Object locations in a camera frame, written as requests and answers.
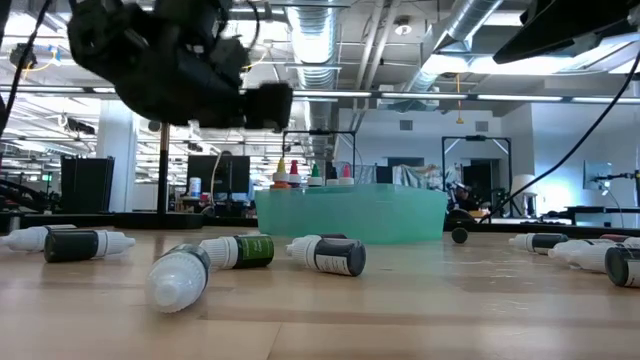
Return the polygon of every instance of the silver ventilation duct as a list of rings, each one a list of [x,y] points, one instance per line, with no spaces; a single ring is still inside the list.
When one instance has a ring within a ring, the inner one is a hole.
[[[451,15],[438,24],[429,27],[422,44],[425,55],[424,62],[434,51],[455,42],[470,41],[471,37],[482,27],[489,16],[498,9],[503,0],[456,0]],[[440,76],[429,72],[425,66],[414,74],[412,80],[406,84],[404,91],[423,93]],[[425,110],[428,106],[416,100],[399,101],[388,106],[389,109],[406,112],[409,110]]]
[[[303,90],[332,90],[336,87],[335,69],[313,67],[331,64],[336,53],[337,11],[333,8],[292,7],[287,9],[291,24],[291,43],[296,62],[310,65],[298,68]],[[305,121],[311,129],[335,129],[331,123],[332,103],[305,103]]]

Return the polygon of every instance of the ceiling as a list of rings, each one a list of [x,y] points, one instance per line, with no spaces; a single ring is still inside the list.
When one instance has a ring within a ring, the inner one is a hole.
[[[337,87],[338,89],[353,90],[365,49],[367,33],[376,30],[371,29],[371,17],[375,4],[373,0],[345,1],[334,1],[334,4],[344,5],[339,8],[337,28],[339,56],[336,63],[340,69]],[[282,2],[272,1],[271,3],[280,4]],[[454,54],[446,49],[443,50],[443,56],[463,59],[464,65],[468,68],[465,68],[464,72],[458,76],[442,74],[434,86],[441,92],[460,91],[483,94],[610,95],[615,93],[622,83],[624,75],[610,74],[609,71],[626,64],[633,58],[637,51],[636,43],[625,42],[618,43],[615,48],[601,48],[600,53],[592,53],[589,59],[580,63],[578,63],[578,58],[573,56],[569,58],[571,61],[568,60],[569,67],[573,66],[573,68],[565,69],[567,71],[563,71],[561,75],[523,75],[536,72],[536,69],[541,68],[538,65],[529,66],[525,70],[519,70],[520,72],[507,71],[508,74],[496,71],[495,68],[480,69],[480,62],[490,60],[489,56],[517,32],[519,28],[518,17],[526,9],[528,3],[529,1],[526,0],[505,0],[473,37],[473,46],[467,54]],[[423,63],[420,48],[428,26],[446,19],[450,14],[452,4],[452,0],[407,0],[401,2],[397,16],[406,15],[409,17],[411,32],[406,35],[398,35],[391,31],[382,52],[381,65],[377,67],[373,77],[372,87],[374,89],[380,85],[400,86],[411,80]],[[64,11],[63,6],[57,9],[57,12],[47,17],[46,26],[41,27],[39,37],[36,40],[35,54],[39,62],[36,68],[38,71],[29,71],[24,74],[21,84],[110,86],[106,81],[73,62],[69,53],[65,29],[69,13]],[[274,12],[286,15],[286,11],[287,8],[274,5]],[[384,9],[382,12],[382,22],[377,29],[378,31],[381,31],[385,25],[387,12],[388,9]],[[29,9],[28,7],[16,7],[15,12],[12,13],[0,49],[0,84],[11,83],[15,69],[8,60],[8,54],[16,44],[26,42],[27,36],[35,24],[33,17],[35,13],[37,13],[37,9]],[[225,35],[239,35],[241,41],[248,44],[254,34],[254,27],[255,22],[253,21],[231,22]],[[288,81],[294,87],[298,86],[295,58],[290,39],[291,34],[286,23],[273,21],[261,24],[258,46],[251,54],[254,65],[244,78],[244,87],[256,87],[263,81],[277,79]],[[378,36],[374,44],[378,44],[379,41],[380,37]],[[55,57],[52,49],[56,49],[59,53],[59,58],[56,61],[50,60]],[[606,67],[602,65],[603,61],[600,60],[606,60]],[[341,101],[340,106],[351,107],[351,102]],[[437,110],[446,112],[457,109],[457,106],[457,101],[442,100],[437,105]],[[464,109],[493,111],[494,116],[502,116],[513,106],[513,104],[490,101],[468,102],[464,104]],[[63,126],[65,119],[61,116],[63,113],[67,117],[79,120],[94,127],[96,131],[100,131],[98,126],[99,99],[19,95],[4,137],[25,136],[37,140],[4,141],[6,149],[12,153],[10,156],[24,158],[25,154],[35,155],[36,158],[42,159],[38,164],[51,164],[56,162],[55,156],[51,154],[66,153],[88,156],[95,154],[96,137],[79,136],[65,130]],[[294,102],[291,127],[303,130],[308,128],[308,124],[305,122],[305,104],[303,102]],[[268,131],[205,130],[197,129],[197,127],[172,128],[171,137],[177,139],[172,142],[170,148],[172,158],[178,159],[172,161],[170,169],[172,174],[170,180],[174,183],[184,183],[186,165],[182,161],[192,153],[187,149],[187,145],[181,142],[182,140],[190,139],[200,143],[204,153],[215,154],[221,150],[230,150],[238,155],[255,156],[255,178],[262,179],[265,184],[269,181],[268,174],[275,170],[278,154],[281,151],[279,144],[282,141],[281,135]],[[72,141],[74,138],[80,138],[83,141]],[[312,143],[306,136],[298,136],[297,138],[292,136],[291,138],[292,142],[298,141],[301,144],[300,146],[294,144],[291,149],[291,153],[300,157],[300,160],[308,158],[310,154],[317,154],[317,151],[311,149],[312,146],[318,147],[331,143],[328,139],[324,142]],[[206,141],[215,142],[215,145],[207,144]],[[238,142],[241,141],[246,145],[239,145]],[[157,179],[159,133],[150,131],[148,121],[145,119],[141,119],[139,142],[139,181],[154,181]],[[309,171],[308,165],[311,164],[311,161],[305,163],[307,165],[302,166],[301,169],[303,174]],[[3,165],[3,171],[6,172],[28,164],[22,164],[20,160],[10,163],[5,160]]]

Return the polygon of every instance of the teal plastic bin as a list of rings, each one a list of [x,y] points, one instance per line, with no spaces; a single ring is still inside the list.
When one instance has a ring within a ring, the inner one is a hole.
[[[262,233],[342,233],[365,244],[439,240],[446,206],[443,192],[389,184],[256,191]]]

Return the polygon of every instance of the lamp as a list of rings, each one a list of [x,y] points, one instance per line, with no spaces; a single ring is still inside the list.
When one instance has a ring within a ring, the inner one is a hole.
[[[511,183],[511,195],[527,186],[528,183],[535,179],[535,175],[522,174],[516,175]],[[522,192],[522,215],[527,218],[536,217],[536,197],[538,196],[538,187],[534,184],[526,188]]]

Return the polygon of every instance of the workbench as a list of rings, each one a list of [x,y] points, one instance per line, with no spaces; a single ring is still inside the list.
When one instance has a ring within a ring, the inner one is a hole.
[[[369,246],[358,278],[285,257],[211,276],[176,314],[145,304],[174,245],[247,228],[125,231],[124,257],[46,264],[0,252],[0,357],[22,359],[637,359],[640,290],[511,248],[508,234]]]

